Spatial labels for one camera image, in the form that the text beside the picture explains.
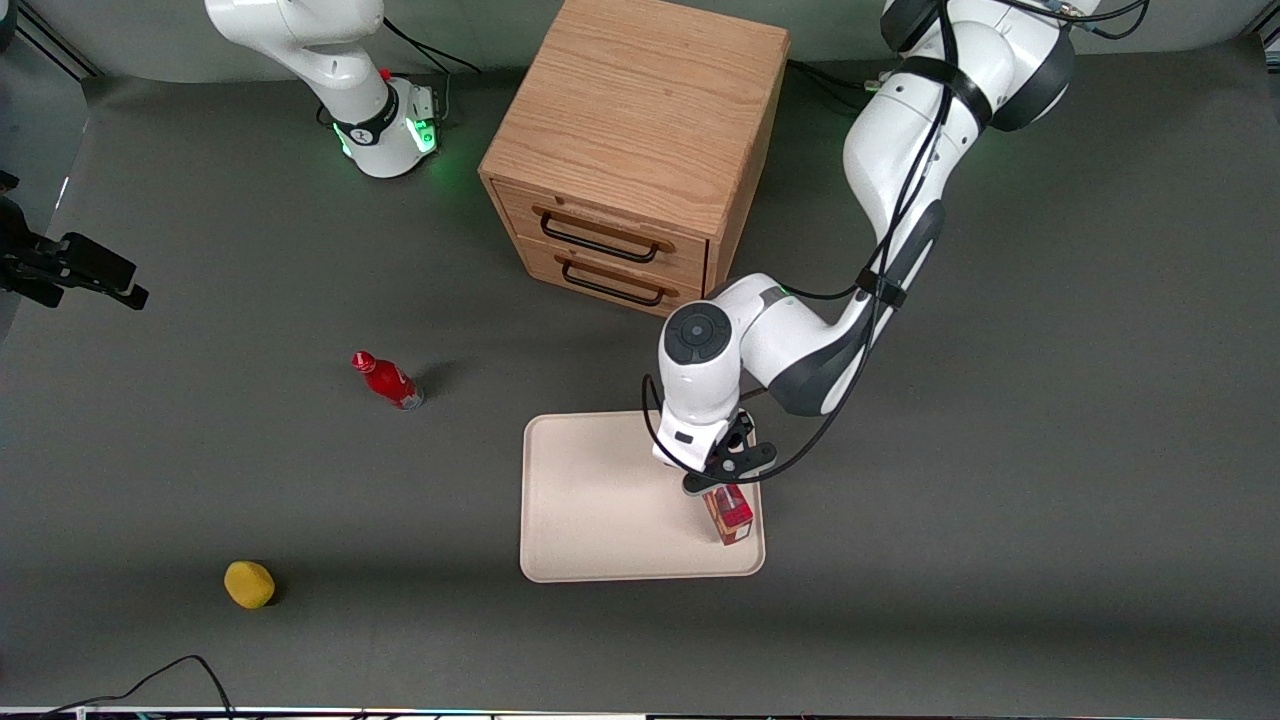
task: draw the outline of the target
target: cabinet top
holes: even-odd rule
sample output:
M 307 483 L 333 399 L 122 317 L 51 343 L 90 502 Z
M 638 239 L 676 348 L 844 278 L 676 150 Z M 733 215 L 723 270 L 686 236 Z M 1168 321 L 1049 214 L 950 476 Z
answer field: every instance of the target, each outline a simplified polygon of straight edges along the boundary
M 659 0 L 566 0 L 481 172 L 716 237 L 788 45 Z

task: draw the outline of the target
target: black metal handle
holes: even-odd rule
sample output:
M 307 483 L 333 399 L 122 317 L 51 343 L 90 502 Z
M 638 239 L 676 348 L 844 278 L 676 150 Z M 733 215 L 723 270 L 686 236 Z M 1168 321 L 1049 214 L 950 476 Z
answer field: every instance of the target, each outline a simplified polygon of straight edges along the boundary
M 607 287 L 607 286 L 603 286 L 600 283 L 594 283 L 591 281 L 584 281 L 581 278 L 575 278 L 573 275 L 568 274 L 570 268 L 573 266 L 573 261 L 572 260 L 562 260 L 562 263 L 564 263 L 564 266 L 561 269 L 561 275 L 564 278 L 564 282 L 567 282 L 568 284 L 576 284 L 579 287 L 585 287 L 586 290 L 593 290 L 595 292 L 603 292 L 604 295 L 608 295 L 611 297 L 617 297 L 618 300 L 626 300 L 627 302 L 635 302 L 636 305 L 641 305 L 644 307 L 657 307 L 662 302 L 663 295 L 666 293 L 666 291 L 663 291 L 659 287 L 658 288 L 658 297 L 639 297 L 639 296 L 635 296 L 635 295 L 631 295 L 631 293 L 627 293 L 627 292 L 622 292 L 621 290 L 613 290 L 612 287 Z
M 579 247 L 585 247 L 588 250 L 595 250 L 596 252 L 604 252 L 605 255 L 612 255 L 613 258 L 620 258 L 622 260 L 630 260 L 631 263 L 653 263 L 653 259 L 658 256 L 658 243 L 649 246 L 649 252 L 639 255 L 636 252 L 627 252 L 626 250 L 618 250 L 617 247 L 609 247 L 608 245 L 600 245 L 599 242 L 586 240 L 585 237 L 577 237 L 576 234 L 568 234 L 567 232 L 561 232 L 552 229 L 547 223 L 552 222 L 552 214 L 543 211 L 543 234 L 547 237 L 561 240 Z

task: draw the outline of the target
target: yellow object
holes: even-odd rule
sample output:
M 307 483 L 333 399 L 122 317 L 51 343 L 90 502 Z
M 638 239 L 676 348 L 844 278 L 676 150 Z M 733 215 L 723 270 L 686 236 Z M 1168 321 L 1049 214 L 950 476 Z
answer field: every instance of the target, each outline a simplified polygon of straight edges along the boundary
M 237 560 L 228 565 L 223 585 L 236 605 L 246 610 L 262 607 L 275 594 L 275 580 L 271 579 L 271 574 L 266 568 L 248 560 Z

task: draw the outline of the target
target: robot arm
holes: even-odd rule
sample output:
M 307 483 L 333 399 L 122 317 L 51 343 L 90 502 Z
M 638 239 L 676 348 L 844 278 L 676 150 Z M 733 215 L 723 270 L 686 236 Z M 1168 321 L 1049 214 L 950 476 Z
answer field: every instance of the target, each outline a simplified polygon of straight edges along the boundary
M 343 151 L 369 176 L 411 170 L 435 150 L 429 88 L 383 79 L 356 45 L 383 24 L 383 0 L 205 0 L 227 40 L 271 58 L 311 87 Z
M 1097 0 L 1078 3 L 1092 12 Z M 957 64 L 943 59 L 936 0 L 890 0 L 882 31 L 904 53 L 902 67 L 859 114 L 845 138 L 850 188 L 877 237 L 890 232 L 913 158 L 929 142 L 910 187 L 919 187 L 901 222 L 867 263 L 856 292 L 835 324 L 822 320 L 765 274 L 741 278 L 707 300 L 676 310 L 663 328 L 658 364 L 666 401 L 654 456 L 703 470 L 737 411 L 740 370 L 769 389 L 787 413 L 819 416 L 845 395 L 901 305 L 942 229 L 942 190 L 960 158 L 991 124 L 1025 127 L 1047 113 L 1070 79 L 1074 51 L 1057 20 L 995 0 L 951 0 Z M 931 132 L 950 86 L 948 122 Z M 873 269 L 883 268 L 883 283 Z M 891 288 L 884 295 L 884 287 Z M 878 311 L 870 292 L 882 292 Z M 876 327 L 868 324 L 876 318 Z M 712 484 L 690 483 L 686 489 Z

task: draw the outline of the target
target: black cable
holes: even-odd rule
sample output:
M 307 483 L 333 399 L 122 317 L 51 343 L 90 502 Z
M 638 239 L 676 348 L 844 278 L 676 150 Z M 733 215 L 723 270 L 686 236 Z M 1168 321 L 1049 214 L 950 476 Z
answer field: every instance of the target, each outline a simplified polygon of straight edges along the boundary
M 1148 4 L 1151 0 L 1134 0 L 1133 3 L 1129 3 L 1123 8 L 1117 8 L 1115 10 L 1110 10 L 1106 13 L 1094 13 L 1092 15 L 1069 15 L 1066 13 L 1060 13 L 1057 10 L 1050 10 L 1048 8 L 1041 8 L 1039 5 L 1028 5 L 1027 3 L 1021 3 L 1020 0 L 997 0 L 997 1 L 1009 5 L 1010 8 L 1018 8 L 1019 10 L 1024 10 L 1027 13 L 1030 13 L 1033 15 L 1039 15 L 1042 18 L 1051 18 L 1069 24 L 1080 24 L 1080 23 L 1100 23 L 1103 20 L 1114 20 L 1116 18 L 1128 15 L 1129 13 L 1137 10 L 1138 8 Z
M 428 45 L 425 42 L 421 42 L 419 40 L 413 40 L 412 37 L 410 37 L 408 35 L 406 35 L 404 31 L 402 31 L 401 28 L 396 27 L 396 23 L 390 22 L 387 18 L 383 18 L 383 24 L 387 26 L 387 29 L 389 29 L 393 33 L 396 33 L 397 36 L 399 36 L 401 40 L 408 42 L 410 45 L 417 47 L 419 50 L 428 50 L 428 51 L 435 53 L 436 55 L 440 55 L 442 58 L 448 58 L 448 59 L 453 60 L 454 63 L 458 63 L 460 65 L 466 65 L 466 67 L 471 68 L 472 70 L 475 70 L 477 73 L 480 72 L 480 68 L 477 68 L 474 64 L 463 60 L 462 58 L 458 58 L 457 55 L 449 55 L 444 50 L 439 50 L 436 47 L 431 47 L 430 45 Z
M 841 97 L 838 92 L 836 92 L 833 88 L 823 85 L 823 82 L 819 81 L 818 78 L 812 77 L 812 76 L 805 74 L 805 73 L 800 73 L 800 74 L 801 74 L 801 77 L 804 77 L 805 79 L 808 79 L 809 82 L 812 82 L 818 90 L 820 90 L 824 94 L 827 94 L 828 97 L 831 97 L 832 100 L 835 100 L 840 105 L 842 105 L 842 106 L 845 106 L 845 108 L 847 108 L 850 110 L 854 110 L 854 113 L 846 113 L 845 110 L 841 110 L 838 108 L 832 108 L 831 105 L 827 105 L 826 102 L 823 102 L 823 105 L 827 105 L 827 109 L 829 109 L 831 111 L 836 113 L 837 115 L 844 115 L 846 118 L 856 118 L 858 113 L 860 113 L 864 109 L 867 109 L 865 104 L 864 105 L 859 105 L 856 102 L 851 102 L 851 101 Z
M 957 49 L 954 44 L 955 32 L 954 28 L 951 27 L 951 17 L 946 12 L 946 3 L 947 0 L 938 0 L 941 10 L 941 20 L 943 24 L 943 46 L 945 51 L 947 53 L 947 56 L 955 58 L 957 53 Z M 915 172 L 920 168 L 920 164 L 924 163 L 925 159 L 934 152 L 936 141 L 941 136 L 943 119 L 948 113 L 952 99 L 954 99 L 954 92 L 951 87 L 943 86 L 941 102 L 938 105 L 938 111 L 934 114 L 933 123 L 929 126 L 929 131 L 924 136 L 924 142 L 920 145 L 920 149 L 915 154 L 915 159 L 911 161 L 911 167 L 906 173 L 906 178 L 902 181 L 902 187 L 899 191 L 897 202 L 893 206 L 893 214 L 890 219 L 888 229 L 884 232 L 884 237 L 876 245 L 876 254 L 873 254 L 872 258 L 876 259 L 877 254 L 879 256 L 879 270 L 877 273 L 877 283 L 884 282 L 883 279 L 884 273 L 888 268 L 888 250 L 890 250 L 888 245 L 893 238 L 893 233 L 897 232 L 899 225 L 901 225 L 902 220 L 906 218 L 906 213 L 911 209 L 911 205 L 914 205 L 915 199 L 920 193 L 920 190 L 924 187 L 924 179 L 925 176 L 928 174 L 927 167 L 924 172 L 920 173 L 920 179 L 915 182 L 914 191 L 911 190 L 913 184 L 911 181 L 915 177 Z M 796 292 L 794 288 L 788 288 L 787 286 L 782 287 L 786 288 L 788 292 L 792 292 L 794 295 L 801 295 Z M 849 291 L 840 293 L 838 296 L 851 295 L 856 290 L 858 286 L 854 284 Z M 801 296 L 810 299 L 819 299 L 819 300 L 827 300 L 827 299 L 835 300 L 836 297 L 838 297 L 838 296 L 815 296 L 813 293 L 804 293 Z M 809 451 L 812 451 L 814 446 L 818 445 L 822 437 L 827 434 L 827 430 L 831 429 L 832 423 L 836 421 L 836 418 L 840 415 L 840 411 L 845 409 L 845 404 L 847 404 L 849 398 L 852 396 L 854 388 L 858 387 L 858 382 L 859 379 L 861 379 L 863 372 L 867 369 L 868 359 L 870 357 L 872 350 L 874 347 L 876 327 L 879 324 L 881 320 L 879 311 L 883 301 L 879 300 L 879 297 L 872 295 L 868 295 L 868 300 L 872 304 L 870 316 L 868 319 L 867 327 L 863 329 L 861 338 L 859 338 L 859 345 L 861 346 L 861 350 L 858 357 L 858 366 L 854 369 L 854 374 L 849 379 L 849 386 L 845 387 L 845 392 L 840 396 L 840 400 L 836 402 L 836 406 L 831 409 L 831 413 L 828 413 L 827 416 L 823 419 L 822 424 L 818 425 L 818 429 L 814 430 L 809 441 L 805 442 L 804 446 L 801 446 L 800 450 L 797 450 L 795 455 L 788 457 L 785 462 L 774 468 L 771 468 L 769 470 L 765 470 L 764 473 L 760 473 L 754 478 L 739 478 L 727 484 L 758 483 L 762 480 L 767 480 L 769 478 L 776 478 L 782 473 L 794 468 L 797 462 L 800 462 L 800 460 L 803 460 L 809 454 Z M 653 375 L 645 373 L 644 378 L 641 378 L 640 380 L 640 407 L 644 411 L 645 428 L 649 430 L 649 437 L 653 439 L 654 447 L 657 447 L 667 457 L 667 460 L 669 460 L 675 466 L 680 468 L 685 473 L 689 473 L 690 475 L 704 482 L 712 482 L 716 484 L 724 483 L 724 480 L 719 478 L 713 478 L 701 470 L 695 470 L 689 465 L 684 464 L 682 461 L 680 461 L 680 459 L 672 455 L 672 452 L 667 450 L 664 445 L 662 445 L 662 441 L 658 438 L 658 432 L 653 428 L 653 420 L 649 418 L 650 396 L 653 397 L 654 401 L 658 402 L 658 407 L 660 409 L 662 397 L 658 395 L 658 386 L 654 382 Z
M 447 76 L 448 76 L 448 74 L 453 74 L 453 70 L 451 70 L 449 68 L 445 68 L 445 67 L 444 67 L 444 63 L 439 61 L 439 60 L 438 60 L 438 59 L 435 58 L 435 55 L 431 55 L 430 53 L 428 53 L 426 50 L 424 50 L 422 47 L 420 47 L 420 46 L 419 46 L 417 44 L 415 44 L 415 42 L 410 42 L 408 45 L 410 45 L 410 47 L 412 47 L 413 50 L 417 50 L 417 51 L 419 51 L 419 53 L 420 53 L 420 54 L 421 54 L 422 56 L 425 56 L 425 58 L 426 58 L 428 60 L 430 60 L 430 61 L 431 61 L 433 64 L 435 64 L 435 67 L 436 67 L 436 68 L 440 68 L 440 72 L 442 72 L 442 73 L 444 73 L 444 74 L 447 74 Z
M 858 117 L 856 113 L 860 113 L 860 111 L 863 111 L 863 110 L 867 109 L 867 102 L 865 101 L 864 102 L 854 102 L 854 101 L 844 97 L 838 92 L 836 92 L 836 88 L 831 87 L 827 83 L 832 82 L 833 85 L 836 85 L 838 87 L 859 87 L 859 88 L 861 88 L 861 86 L 854 85 L 850 81 L 840 79 L 836 76 L 832 76 L 829 73 L 824 73 L 824 72 L 819 70 L 818 68 L 814 68 L 813 65 L 809 65 L 806 63 L 797 63 L 795 60 L 787 60 L 787 67 L 791 68 L 791 69 L 794 69 L 794 70 L 796 70 L 797 73 L 800 73 L 805 79 L 808 79 L 809 82 L 812 82 L 814 86 L 818 87 L 818 90 L 820 90 L 824 94 L 827 94 L 832 100 L 835 100 L 840 105 L 844 105 L 845 108 L 849 108 L 850 110 L 855 110 L 855 113 L 851 114 L 851 113 L 845 113 L 845 111 L 841 111 L 841 110 L 832 109 L 836 114 L 845 115 L 845 117 Z
M 230 717 L 232 714 L 234 712 L 234 710 L 232 707 L 232 701 L 227 697 L 227 691 L 223 689 L 223 683 L 221 683 L 221 680 L 218 679 L 218 674 L 214 673 L 214 669 L 210 667 L 209 662 L 205 662 L 205 659 L 201 657 L 201 656 L 198 656 L 198 655 L 183 655 L 178 660 L 174 660 L 173 662 L 165 665 L 164 667 L 156 670 L 155 673 L 151 673 L 146 678 L 142 678 L 141 680 L 138 680 L 124 694 L 104 694 L 104 696 L 91 697 L 91 698 L 86 698 L 86 700 L 79 700 L 79 701 L 76 701 L 76 702 L 69 702 L 69 703 L 67 703 L 67 705 L 64 705 L 61 707 L 55 707 L 55 708 L 52 708 L 52 710 L 50 710 L 47 712 L 42 712 L 36 720 L 46 720 L 47 717 L 51 717 L 51 716 L 58 715 L 60 712 L 67 712 L 68 710 L 73 710 L 73 708 L 77 708 L 77 707 L 83 707 L 86 705 L 100 705 L 102 702 L 114 702 L 114 701 L 124 700 L 124 698 L 132 696 L 133 693 L 138 692 L 138 688 L 141 688 L 142 685 L 147 684 L 147 682 L 150 682 L 151 679 L 154 679 L 156 675 L 163 674 L 164 671 L 169 670 L 174 665 L 178 665 L 179 662 L 183 662 L 184 660 L 195 660 L 196 662 L 200 664 L 201 667 L 205 669 L 205 673 L 209 675 L 209 679 L 212 680 L 214 682 L 214 687 L 218 688 L 218 698 L 223 703 L 223 710 L 225 710 L 227 711 L 227 716 Z
M 1138 13 L 1138 19 L 1135 19 L 1133 22 L 1133 24 L 1129 26 L 1129 29 L 1124 29 L 1124 31 L 1120 31 L 1120 32 L 1107 32 L 1107 31 L 1105 31 L 1105 29 L 1102 29 L 1100 27 L 1094 27 L 1094 28 L 1089 28 L 1089 32 L 1092 32 L 1093 35 L 1097 35 L 1098 37 L 1105 37 L 1107 40 L 1124 40 L 1124 38 L 1129 37 L 1130 35 L 1138 32 L 1138 28 L 1142 27 L 1143 20 L 1147 19 L 1147 10 L 1149 8 L 1151 8 L 1151 0 L 1147 0 L 1147 3 L 1143 3 L 1142 10 Z
M 800 60 L 787 60 L 787 67 L 795 68 L 805 74 L 817 77 L 819 79 L 824 79 L 831 85 L 838 85 L 840 87 L 847 87 L 850 90 L 861 90 L 864 92 L 867 91 L 867 86 L 864 86 L 860 82 L 836 77 L 828 73 L 827 70 L 823 70 L 822 68 L 810 65 L 809 63 L 801 63 Z

